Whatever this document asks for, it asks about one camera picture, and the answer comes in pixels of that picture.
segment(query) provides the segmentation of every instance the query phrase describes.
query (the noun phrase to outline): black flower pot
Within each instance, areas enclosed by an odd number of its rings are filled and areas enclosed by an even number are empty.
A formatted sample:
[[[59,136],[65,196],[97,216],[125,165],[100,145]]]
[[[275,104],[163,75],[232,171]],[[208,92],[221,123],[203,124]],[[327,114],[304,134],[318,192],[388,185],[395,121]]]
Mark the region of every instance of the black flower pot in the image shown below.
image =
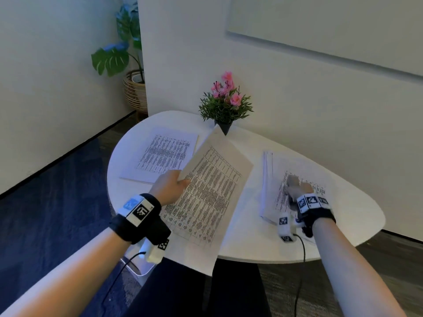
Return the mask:
[[[219,125],[220,129],[222,129],[222,131],[223,131],[223,134],[226,136],[228,134],[230,126],[232,125],[232,122],[226,124],[226,123],[221,123],[221,122],[215,120],[214,125],[216,125],[216,124]]]

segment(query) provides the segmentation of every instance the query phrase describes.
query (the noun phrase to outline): potted flower plant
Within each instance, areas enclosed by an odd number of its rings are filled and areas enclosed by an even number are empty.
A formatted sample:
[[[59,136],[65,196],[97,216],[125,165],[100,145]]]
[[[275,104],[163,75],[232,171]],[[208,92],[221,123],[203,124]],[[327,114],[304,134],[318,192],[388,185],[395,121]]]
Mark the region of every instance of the potted flower plant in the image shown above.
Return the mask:
[[[226,71],[222,75],[222,82],[214,82],[211,92],[204,92],[200,113],[204,121],[213,119],[214,124],[218,124],[226,136],[232,122],[248,117],[248,112],[253,110],[248,102],[250,96],[241,96],[239,87],[235,87],[232,72]]]
[[[138,53],[142,50],[140,35],[140,19],[138,3],[123,4],[116,13],[116,25],[120,42],[109,44],[98,49],[91,55],[94,69],[99,75],[104,70],[109,77],[123,72],[130,61],[130,57],[137,63],[138,69],[131,70],[124,79],[125,97],[128,103],[142,114],[147,114],[147,98],[145,94],[144,71],[141,67]]]

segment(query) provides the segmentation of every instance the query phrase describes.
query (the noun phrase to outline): woven planter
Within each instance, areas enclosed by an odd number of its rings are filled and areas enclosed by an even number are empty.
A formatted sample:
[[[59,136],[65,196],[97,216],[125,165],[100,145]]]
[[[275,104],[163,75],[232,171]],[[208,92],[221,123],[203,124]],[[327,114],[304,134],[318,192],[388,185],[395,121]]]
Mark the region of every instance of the woven planter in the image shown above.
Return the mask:
[[[132,70],[126,74],[124,79],[125,97],[130,106],[133,107],[137,112],[147,115],[148,110],[145,84],[132,81],[132,78],[139,74],[139,70]]]

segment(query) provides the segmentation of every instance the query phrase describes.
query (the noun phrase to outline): human arm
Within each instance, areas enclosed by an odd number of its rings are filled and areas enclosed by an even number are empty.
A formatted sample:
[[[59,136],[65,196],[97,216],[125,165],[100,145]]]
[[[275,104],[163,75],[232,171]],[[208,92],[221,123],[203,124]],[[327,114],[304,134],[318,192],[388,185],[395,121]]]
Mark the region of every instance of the human arm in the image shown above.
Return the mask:
[[[189,181],[180,171],[161,175],[151,187],[162,206],[175,202]],[[78,316],[130,246],[107,228],[24,293],[1,317]]]
[[[294,201],[291,208],[298,211],[296,200],[313,193],[313,188],[305,182],[300,185],[296,176],[289,176],[287,184],[286,193]],[[338,228],[330,210],[309,209],[300,214],[306,229],[313,232],[344,316],[406,316],[382,278]]]

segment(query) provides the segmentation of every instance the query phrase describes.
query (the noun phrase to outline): rounded white tabletop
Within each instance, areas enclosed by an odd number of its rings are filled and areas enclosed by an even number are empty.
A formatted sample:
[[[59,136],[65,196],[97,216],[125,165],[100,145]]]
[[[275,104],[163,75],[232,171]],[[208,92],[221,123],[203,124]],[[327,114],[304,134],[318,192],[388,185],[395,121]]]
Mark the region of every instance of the rounded white tabletop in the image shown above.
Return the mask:
[[[214,124],[212,120],[203,122],[203,119],[195,114],[165,111],[130,129],[116,145],[108,167],[108,192],[115,209],[122,207],[131,196],[150,190],[149,184],[120,179],[119,176],[150,131],[160,126],[198,133],[195,147],[198,149],[212,131]],[[227,138],[254,164],[254,168],[229,224],[219,257],[260,263],[302,261],[301,243],[283,243],[277,235],[276,226],[259,216],[259,205],[263,182],[263,151],[280,151],[288,157],[305,157],[240,127],[232,126]],[[349,182],[329,170],[325,171],[331,176],[336,187],[336,197],[331,204],[342,232],[354,246],[373,237],[385,224],[385,216],[380,207],[371,197]],[[316,245],[305,243],[305,248],[307,260],[320,258]]]

